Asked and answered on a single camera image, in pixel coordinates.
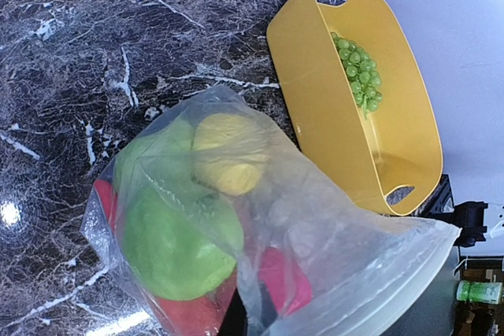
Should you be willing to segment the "yellow plastic basket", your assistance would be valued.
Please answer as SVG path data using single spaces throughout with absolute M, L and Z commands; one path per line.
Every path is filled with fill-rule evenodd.
M 383 100 L 358 97 L 333 39 L 377 63 Z M 385 0 L 287 0 L 267 43 L 302 152 L 359 207 L 407 216 L 437 187 L 439 132 L 420 69 Z

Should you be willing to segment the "green toy grapes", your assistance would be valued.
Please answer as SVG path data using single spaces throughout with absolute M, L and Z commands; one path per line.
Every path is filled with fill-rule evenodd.
M 380 92 L 382 79 L 377 70 L 377 63 L 354 40 L 343 38 L 335 31 L 330 31 L 330 34 L 350 84 L 355 104 L 367 119 L 368 114 L 378 110 L 383 101 L 383 94 Z

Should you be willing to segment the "green toy guava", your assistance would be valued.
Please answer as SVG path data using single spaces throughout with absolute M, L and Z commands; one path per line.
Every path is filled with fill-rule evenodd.
M 121 252 L 151 294 L 190 301 L 214 291 L 234 271 L 226 249 L 242 249 L 243 229 L 232 203 L 217 193 L 174 201 L 146 188 L 125 211 Z

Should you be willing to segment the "clear dotted zip top bag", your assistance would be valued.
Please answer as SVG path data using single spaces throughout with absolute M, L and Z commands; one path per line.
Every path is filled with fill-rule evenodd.
M 191 148 L 190 181 L 169 186 L 149 178 L 124 193 L 116 192 L 115 233 L 93 185 L 81 231 L 117 283 L 156 318 L 149 306 L 156 296 L 135 277 L 121 252 L 128 204 L 146 188 L 170 201 L 194 192 L 214 192 L 232 203 L 243 229 L 243 248 L 225 250 L 236 260 L 233 296 L 243 303 L 246 319 L 243 326 L 232 328 L 232 334 L 382 334 L 433 281 L 459 229 L 439 220 L 381 216 L 359 208 L 270 117 L 227 87 L 204 90 L 182 101 L 134 139 L 167 127 L 179 116 L 191 124 L 195 136 L 199 123 L 214 113 L 247 116 L 262 128 L 269 161 L 261 180 L 252 191 L 236 197 L 213 189 L 196 179 Z M 312 286 L 312 301 L 289 316 L 275 310 L 258 278 L 268 247 L 295 260 Z

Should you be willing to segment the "yellow toy lemon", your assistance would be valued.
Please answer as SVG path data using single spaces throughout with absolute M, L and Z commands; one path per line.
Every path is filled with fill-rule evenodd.
M 194 174 L 199 182 L 231 196 L 252 191 L 269 161 L 268 143 L 255 120 L 214 113 L 195 129 Z

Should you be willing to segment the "orange toy carrot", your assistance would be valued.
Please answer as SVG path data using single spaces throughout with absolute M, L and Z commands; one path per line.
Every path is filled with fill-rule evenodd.
M 110 229 L 115 233 L 115 221 L 117 214 L 117 193 L 109 181 L 97 179 L 94 182 L 99 201 L 102 204 L 103 212 Z

